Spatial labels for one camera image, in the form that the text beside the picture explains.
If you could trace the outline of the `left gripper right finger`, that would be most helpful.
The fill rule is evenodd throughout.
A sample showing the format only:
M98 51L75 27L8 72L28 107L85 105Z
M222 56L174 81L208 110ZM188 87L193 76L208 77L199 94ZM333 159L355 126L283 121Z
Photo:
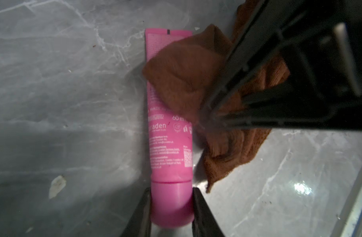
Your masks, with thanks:
M225 237L199 188L193 188L194 237Z

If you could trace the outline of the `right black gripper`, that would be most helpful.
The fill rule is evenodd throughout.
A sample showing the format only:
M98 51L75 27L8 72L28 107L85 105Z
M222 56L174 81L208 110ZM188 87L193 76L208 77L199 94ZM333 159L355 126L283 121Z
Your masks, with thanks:
M210 115L276 53L288 83L241 98L210 128L362 131L362 1L260 1L200 113Z

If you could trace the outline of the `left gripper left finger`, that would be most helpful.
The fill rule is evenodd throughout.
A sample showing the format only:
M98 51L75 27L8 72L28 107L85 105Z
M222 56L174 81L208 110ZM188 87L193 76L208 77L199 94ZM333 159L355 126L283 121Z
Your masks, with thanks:
M152 227L150 213L151 190L146 188L120 237L150 237Z

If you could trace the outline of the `pink toothpaste tube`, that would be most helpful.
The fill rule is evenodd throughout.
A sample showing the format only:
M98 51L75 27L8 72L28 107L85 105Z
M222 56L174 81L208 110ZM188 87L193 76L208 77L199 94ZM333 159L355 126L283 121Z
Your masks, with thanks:
M192 125L173 113L147 83L151 221L173 229L194 220Z

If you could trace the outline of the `brown cloth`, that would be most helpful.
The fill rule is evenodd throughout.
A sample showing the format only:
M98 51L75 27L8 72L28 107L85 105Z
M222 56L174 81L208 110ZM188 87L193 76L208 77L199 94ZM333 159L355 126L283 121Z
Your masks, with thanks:
M271 132L269 128L207 131L201 127L198 113L257 5L258 1L245 1L238 7L230 38L217 26L209 25L203 32L160 50L142 71L162 101L175 114L191 122L205 143L202 158L208 193L236 167L253 160Z

